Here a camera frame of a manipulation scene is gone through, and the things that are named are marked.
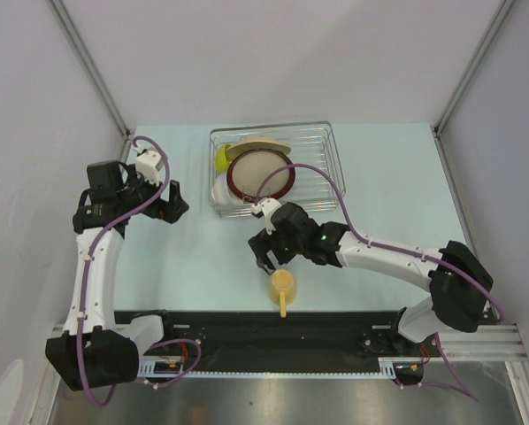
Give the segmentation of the white bowl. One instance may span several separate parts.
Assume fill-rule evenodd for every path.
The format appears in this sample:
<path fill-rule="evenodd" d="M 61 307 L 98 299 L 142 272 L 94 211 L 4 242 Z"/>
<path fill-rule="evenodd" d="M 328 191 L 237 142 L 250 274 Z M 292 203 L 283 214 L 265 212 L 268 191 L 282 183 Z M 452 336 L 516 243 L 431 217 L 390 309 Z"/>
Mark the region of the white bowl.
<path fill-rule="evenodd" d="M 226 174 L 219 174 L 211 188 L 211 199 L 216 205 L 243 205 L 227 185 Z"/>

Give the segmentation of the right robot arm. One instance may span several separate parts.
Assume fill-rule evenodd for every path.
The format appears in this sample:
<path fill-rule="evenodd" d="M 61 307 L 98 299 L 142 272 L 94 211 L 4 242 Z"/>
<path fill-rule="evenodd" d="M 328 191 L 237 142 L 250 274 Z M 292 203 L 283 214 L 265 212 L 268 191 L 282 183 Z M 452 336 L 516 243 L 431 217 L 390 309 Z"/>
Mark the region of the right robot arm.
<path fill-rule="evenodd" d="M 259 268 L 273 274 L 302 256 L 318 266 L 360 268 L 412 284 L 427 293 L 402 309 L 389 333 L 391 348 L 412 354 L 427 337 L 452 328 L 478 330 L 493 279 L 470 249 L 450 241 L 443 248 L 421 249 L 358 236 L 348 224 L 318 224 L 297 204 L 264 198 L 252 205 L 264 228 L 249 239 Z"/>

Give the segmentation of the beige bird plate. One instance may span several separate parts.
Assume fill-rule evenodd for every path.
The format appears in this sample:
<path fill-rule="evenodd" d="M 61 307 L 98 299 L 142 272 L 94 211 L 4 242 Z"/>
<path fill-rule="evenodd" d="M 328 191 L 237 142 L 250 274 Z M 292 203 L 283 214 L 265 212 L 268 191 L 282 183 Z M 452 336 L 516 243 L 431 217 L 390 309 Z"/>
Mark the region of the beige bird plate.
<path fill-rule="evenodd" d="M 226 148 L 225 154 L 228 159 L 233 160 L 241 156 L 243 153 L 258 150 L 277 151 L 283 155 L 288 155 L 292 149 L 288 144 L 283 143 L 278 139 L 259 136 L 244 138 L 237 143 L 231 144 Z"/>

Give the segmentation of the metal wire dish rack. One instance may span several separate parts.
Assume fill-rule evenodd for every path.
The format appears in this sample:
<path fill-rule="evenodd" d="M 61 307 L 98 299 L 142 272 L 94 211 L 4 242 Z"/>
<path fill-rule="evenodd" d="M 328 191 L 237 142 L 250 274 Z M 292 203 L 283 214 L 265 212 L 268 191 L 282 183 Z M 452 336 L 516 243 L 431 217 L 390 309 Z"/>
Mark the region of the metal wire dish rack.
<path fill-rule="evenodd" d="M 266 197 L 329 211 L 346 193 L 327 120 L 216 128 L 209 140 L 209 203 L 222 218 L 247 216 Z"/>

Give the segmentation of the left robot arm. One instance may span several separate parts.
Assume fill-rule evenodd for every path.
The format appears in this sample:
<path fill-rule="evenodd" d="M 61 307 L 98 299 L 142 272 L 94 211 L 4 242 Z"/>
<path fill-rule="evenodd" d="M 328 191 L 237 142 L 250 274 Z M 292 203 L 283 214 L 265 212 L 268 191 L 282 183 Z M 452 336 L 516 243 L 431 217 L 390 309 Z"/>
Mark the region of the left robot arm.
<path fill-rule="evenodd" d="M 47 360 L 74 391 L 130 383 L 149 348 L 165 354 L 175 347 L 176 331 L 157 313 L 142 313 L 118 328 L 115 277 L 132 217 L 173 224 L 188 211 L 167 162 L 153 153 L 132 165 L 91 164 L 87 177 L 73 216 L 78 253 L 73 297 L 60 335 L 45 345 Z"/>

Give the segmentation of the lime green bowl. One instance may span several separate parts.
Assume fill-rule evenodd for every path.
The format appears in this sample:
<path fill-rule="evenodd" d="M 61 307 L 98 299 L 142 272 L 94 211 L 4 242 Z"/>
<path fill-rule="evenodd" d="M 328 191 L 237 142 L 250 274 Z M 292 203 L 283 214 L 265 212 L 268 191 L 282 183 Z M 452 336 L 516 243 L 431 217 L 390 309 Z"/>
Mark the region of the lime green bowl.
<path fill-rule="evenodd" d="M 230 143 L 221 145 L 214 158 L 214 167 L 219 174 L 225 173 L 232 163 L 232 160 L 227 156 L 227 150 L 231 147 Z"/>

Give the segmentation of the brown rimmed plate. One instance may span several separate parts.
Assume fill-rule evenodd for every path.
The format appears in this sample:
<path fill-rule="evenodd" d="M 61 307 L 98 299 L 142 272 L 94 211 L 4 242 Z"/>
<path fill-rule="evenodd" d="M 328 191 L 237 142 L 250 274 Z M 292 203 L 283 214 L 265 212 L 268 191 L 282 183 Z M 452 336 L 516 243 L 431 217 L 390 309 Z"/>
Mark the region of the brown rimmed plate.
<path fill-rule="evenodd" d="M 236 158 L 226 172 L 227 185 L 233 194 L 245 203 L 255 201 L 263 181 L 292 161 L 280 152 L 269 150 L 248 151 Z M 260 191 L 261 197 L 284 197 L 295 184 L 295 169 L 284 169 L 275 174 Z"/>

